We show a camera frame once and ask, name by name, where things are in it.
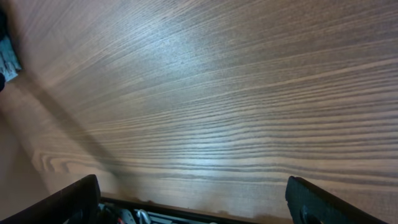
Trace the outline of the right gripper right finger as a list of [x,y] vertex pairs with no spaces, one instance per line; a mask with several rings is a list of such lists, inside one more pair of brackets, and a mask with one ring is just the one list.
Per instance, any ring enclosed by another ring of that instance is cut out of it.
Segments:
[[383,223],[301,177],[289,177],[285,199],[294,223]]

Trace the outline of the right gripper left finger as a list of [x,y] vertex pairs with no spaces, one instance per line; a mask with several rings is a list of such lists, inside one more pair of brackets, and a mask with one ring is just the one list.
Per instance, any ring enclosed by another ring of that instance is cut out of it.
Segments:
[[74,215],[81,223],[95,223],[100,197],[98,179],[90,174],[1,223],[65,223]]

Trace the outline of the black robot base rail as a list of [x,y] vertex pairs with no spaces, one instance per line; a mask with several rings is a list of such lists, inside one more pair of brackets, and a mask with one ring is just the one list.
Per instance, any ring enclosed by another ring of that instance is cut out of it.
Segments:
[[101,197],[100,209],[105,209],[116,218],[116,223],[217,223],[249,224],[249,222],[231,218],[203,215],[173,208],[164,208],[154,204],[128,202],[113,198]]

